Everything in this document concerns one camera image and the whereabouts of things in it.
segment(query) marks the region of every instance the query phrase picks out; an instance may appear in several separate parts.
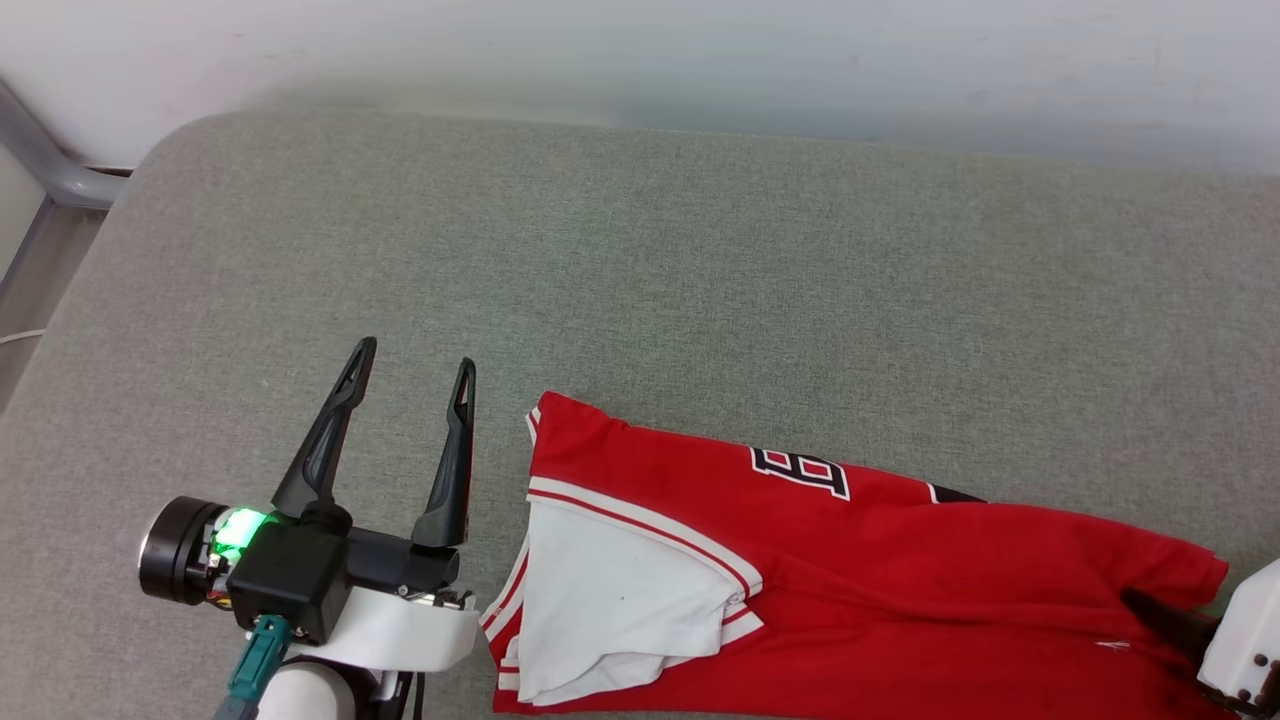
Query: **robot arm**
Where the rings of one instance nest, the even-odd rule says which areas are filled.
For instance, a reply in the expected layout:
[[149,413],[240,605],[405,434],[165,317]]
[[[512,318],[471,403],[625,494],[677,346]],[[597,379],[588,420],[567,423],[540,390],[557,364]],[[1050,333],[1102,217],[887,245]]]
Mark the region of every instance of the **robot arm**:
[[347,427],[376,347],[364,338],[347,360],[275,491],[274,512],[179,497],[143,541],[145,593],[232,611],[248,630],[218,720],[260,711],[398,719],[413,676],[421,688],[421,674],[451,667],[475,642],[474,598],[451,588],[456,546],[466,539],[475,363],[458,368],[435,482],[410,537],[352,527],[334,501]]
[[1213,702],[1252,717],[1280,711],[1280,560],[1247,578],[1213,619],[1161,603],[1134,589],[1124,601],[1197,667]]

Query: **white fabric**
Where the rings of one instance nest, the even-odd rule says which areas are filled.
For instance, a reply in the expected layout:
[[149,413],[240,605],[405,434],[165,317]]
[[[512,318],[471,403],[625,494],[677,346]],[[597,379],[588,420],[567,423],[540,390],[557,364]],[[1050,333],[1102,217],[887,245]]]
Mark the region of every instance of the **white fabric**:
[[719,652],[741,587],[707,561],[552,503],[530,503],[520,700],[554,705],[644,685]]

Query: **green led light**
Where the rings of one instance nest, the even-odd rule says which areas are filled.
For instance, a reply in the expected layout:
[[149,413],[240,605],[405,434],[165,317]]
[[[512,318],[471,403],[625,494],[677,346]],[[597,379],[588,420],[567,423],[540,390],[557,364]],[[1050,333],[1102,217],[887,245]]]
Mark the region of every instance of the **green led light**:
[[214,533],[214,551],[233,562],[239,560],[241,551],[248,547],[253,533],[268,521],[271,521],[270,515],[264,515],[252,507],[233,510],[223,527]]

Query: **red fabric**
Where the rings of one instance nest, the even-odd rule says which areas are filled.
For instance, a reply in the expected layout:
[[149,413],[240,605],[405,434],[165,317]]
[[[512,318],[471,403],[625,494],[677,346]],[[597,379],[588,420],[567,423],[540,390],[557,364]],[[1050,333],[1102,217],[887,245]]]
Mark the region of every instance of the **red fabric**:
[[[1210,602],[1226,564],[1208,550],[1073,512],[936,503],[927,483],[841,465],[846,500],[759,471],[740,445],[632,428],[556,393],[539,410],[532,475],[731,548],[763,577],[748,607],[764,628],[650,685],[549,707],[498,691],[497,711],[1233,717],[1119,598],[1134,587],[1176,607]],[[516,616],[493,638],[495,660],[518,629]]]

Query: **gray fabric surface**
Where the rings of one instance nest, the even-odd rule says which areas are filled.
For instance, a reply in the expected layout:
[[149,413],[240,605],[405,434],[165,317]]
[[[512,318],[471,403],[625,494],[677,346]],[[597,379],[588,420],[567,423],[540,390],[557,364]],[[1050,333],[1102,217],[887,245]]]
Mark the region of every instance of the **gray fabric surface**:
[[[0,716],[205,717],[242,635],[141,594],[172,496],[265,507],[357,338],[338,496],[407,532],[479,364],[484,602],[554,388],[636,424],[1276,556],[1280,182],[347,113],[202,120],[129,182],[0,420]],[[431,717],[488,715],[477,652]]]

